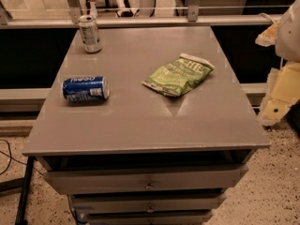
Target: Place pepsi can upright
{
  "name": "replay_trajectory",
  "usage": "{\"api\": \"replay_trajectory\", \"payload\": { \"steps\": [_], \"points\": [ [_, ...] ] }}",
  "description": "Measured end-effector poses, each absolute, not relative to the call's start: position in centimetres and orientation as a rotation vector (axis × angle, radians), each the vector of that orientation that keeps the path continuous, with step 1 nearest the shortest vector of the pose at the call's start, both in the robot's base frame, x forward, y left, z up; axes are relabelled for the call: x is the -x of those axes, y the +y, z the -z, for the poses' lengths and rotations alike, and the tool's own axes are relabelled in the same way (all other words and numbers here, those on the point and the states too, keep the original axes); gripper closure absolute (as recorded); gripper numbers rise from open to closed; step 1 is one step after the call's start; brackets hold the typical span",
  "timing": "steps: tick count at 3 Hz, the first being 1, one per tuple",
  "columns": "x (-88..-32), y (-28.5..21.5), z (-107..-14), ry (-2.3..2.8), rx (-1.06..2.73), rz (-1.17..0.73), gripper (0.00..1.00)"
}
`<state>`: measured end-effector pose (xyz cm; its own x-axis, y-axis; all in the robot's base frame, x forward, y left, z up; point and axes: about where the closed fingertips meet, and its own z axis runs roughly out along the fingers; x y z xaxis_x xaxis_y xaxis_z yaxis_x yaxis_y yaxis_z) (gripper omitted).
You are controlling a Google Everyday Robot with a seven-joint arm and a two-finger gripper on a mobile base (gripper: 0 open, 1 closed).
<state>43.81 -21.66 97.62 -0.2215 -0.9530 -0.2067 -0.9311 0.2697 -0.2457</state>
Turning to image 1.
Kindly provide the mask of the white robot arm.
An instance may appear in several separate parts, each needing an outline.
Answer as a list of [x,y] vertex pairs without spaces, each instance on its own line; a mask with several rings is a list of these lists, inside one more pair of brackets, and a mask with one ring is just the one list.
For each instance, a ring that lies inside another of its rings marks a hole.
[[278,123],[300,100],[300,0],[295,0],[281,19],[259,34],[255,43],[275,46],[280,68],[272,68],[258,121],[263,126]]

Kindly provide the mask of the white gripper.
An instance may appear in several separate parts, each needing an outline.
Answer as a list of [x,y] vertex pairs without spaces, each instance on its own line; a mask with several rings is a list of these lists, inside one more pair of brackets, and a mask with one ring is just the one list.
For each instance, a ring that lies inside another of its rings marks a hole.
[[[274,22],[257,36],[255,43],[263,47],[275,45],[277,30],[278,22]],[[300,101],[300,64],[288,61],[281,69],[272,68],[266,84],[258,121],[263,126],[273,126]]]

